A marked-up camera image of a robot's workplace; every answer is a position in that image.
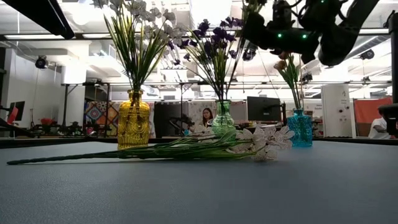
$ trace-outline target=gray table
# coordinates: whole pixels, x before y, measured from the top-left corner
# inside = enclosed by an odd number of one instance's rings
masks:
[[[0,223],[398,223],[398,147],[314,142],[269,163],[86,159],[87,142],[0,149]]]

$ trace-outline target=ceiling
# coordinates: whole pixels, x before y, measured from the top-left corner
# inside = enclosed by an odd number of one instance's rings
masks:
[[[76,33],[100,33],[107,32],[103,21],[102,12],[94,8],[91,4],[92,0],[58,0],[66,18],[68,19],[72,29]],[[163,11],[168,9],[176,15],[175,23],[181,23],[187,27],[194,28],[203,19],[209,19],[213,24],[218,24],[221,19],[227,16],[241,17],[241,0],[146,0],[147,5],[158,7]],[[261,11],[262,16],[268,21],[272,18],[272,4],[266,4]],[[350,0],[344,4],[342,11],[345,14],[348,6],[353,2]],[[363,28],[382,28],[386,17],[391,13],[393,8],[398,8],[398,0],[380,0],[376,8],[364,23]],[[46,34],[46,30],[30,21],[28,18],[19,14],[13,8],[0,1],[0,34]],[[32,59],[37,58],[39,53],[35,50],[46,49],[53,55],[47,58],[60,65],[78,62],[87,65],[88,78],[102,78],[104,81],[123,83],[128,79],[123,75],[123,68],[118,64],[112,55],[113,45],[111,40],[41,40],[41,41],[19,41],[4,42],[10,47],[19,48],[19,54]],[[358,59],[358,55],[368,49],[372,49],[375,57],[371,60]],[[381,36],[360,36],[358,37],[353,49],[352,57],[347,58],[341,65],[333,68],[327,68],[314,60],[303,66],[303,72],[311,72],[314,82],[337,82],[337,81],[361,81],[364,76],[369,76],[372,81],[388,81],[391,80],[391,42],[388,37]],[[176,52],[182,58],[185,55],[183,50]],[[260,50],[254,59],[250,62],[240,61],[236,71],[236,78],[239,82],[281,82],[282,77],[273,69],[274,64],[278,61],[278,57],[269,53],[268,50]],[[184,66],[190,70],[197,71],[197,66],[186,60],[182,60]],[[300,63],[299,56],[296,56],[297,65]],[[173,67],[166,60],[162,61],[148,79],[148,82],[187,82],[197,79],[194,73],[182,69],[182,67]],[[360,91],[380,91],[388,85],[374,85],[372,88],[363,88],[362,85],[352,85],[350,88],[360,89]],[[282,90],[286,86],[277,85],[275,88]],[[309,83],[305,86],[308,91],[318,92],[321,85],[312,85]],[[124,91],[128,87],[114,87],[113,91]],[[236,85],[232,88],[236,89],[236,95],[242,95],[241,92],[258,93],[258,89],[265,89],[261,94],[273,94],[276,92],[270,85]],[[162,93],[173,94],[175,88],[160,87]],[[189,88],[194,97],[200,96],[196,91],[206,92],[204,86],[191,86]]]

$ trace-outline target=person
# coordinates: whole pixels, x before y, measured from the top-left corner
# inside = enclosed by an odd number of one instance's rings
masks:
[[[382,111],[379,110],[381,118],[372,122],[369,138],[371,139],[390,139],[391,135],[387,132],[387,121],[383,118]]]
[[[207,122],[213,119],[213,113],[211,112],[210,108],[205,108],[202,112],[203,116],[203,125],[207,128]]]

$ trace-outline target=glass vase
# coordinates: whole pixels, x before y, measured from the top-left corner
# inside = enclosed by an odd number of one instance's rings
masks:
[[[129,100],[119,109],[118,150],[144,146],[149,140],[149,105],[142,101],[142,91],[129,90]]]
[[[225,133],[236,130],[234,126],[234,119],[229,113],[231,107],[231,101],[216,101],[217,102],[217,115],[213,120],[211,128],[213,132],[217,135],[224,135]]]
[[[287,118],[287,126],[294,131],[294,137],[290,140],[293,146],[312,146],[312,120],[303,114],[303,109],[294,109],[294,115]]]

